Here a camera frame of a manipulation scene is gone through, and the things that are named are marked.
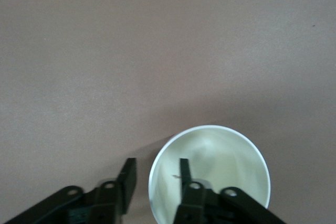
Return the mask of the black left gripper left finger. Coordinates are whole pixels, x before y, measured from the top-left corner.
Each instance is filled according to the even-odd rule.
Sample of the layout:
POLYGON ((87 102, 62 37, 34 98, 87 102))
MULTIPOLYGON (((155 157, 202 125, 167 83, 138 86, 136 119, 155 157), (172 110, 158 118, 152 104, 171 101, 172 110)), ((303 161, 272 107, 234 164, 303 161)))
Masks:
POLYGON ((90 192, 67 186, 7 223, 122 223, 136 188, 137 160, 128 158, 117 178, 90 192))

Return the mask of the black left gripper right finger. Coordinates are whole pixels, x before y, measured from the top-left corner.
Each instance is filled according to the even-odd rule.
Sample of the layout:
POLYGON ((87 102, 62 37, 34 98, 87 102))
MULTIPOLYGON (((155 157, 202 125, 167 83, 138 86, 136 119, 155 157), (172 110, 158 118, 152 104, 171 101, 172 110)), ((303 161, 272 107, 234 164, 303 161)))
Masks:
POLYGON ((192 178, 189 160, 180 159, 181 203, 175 223, 284 223, 267 208, 237 187, 217 194, 192 178))

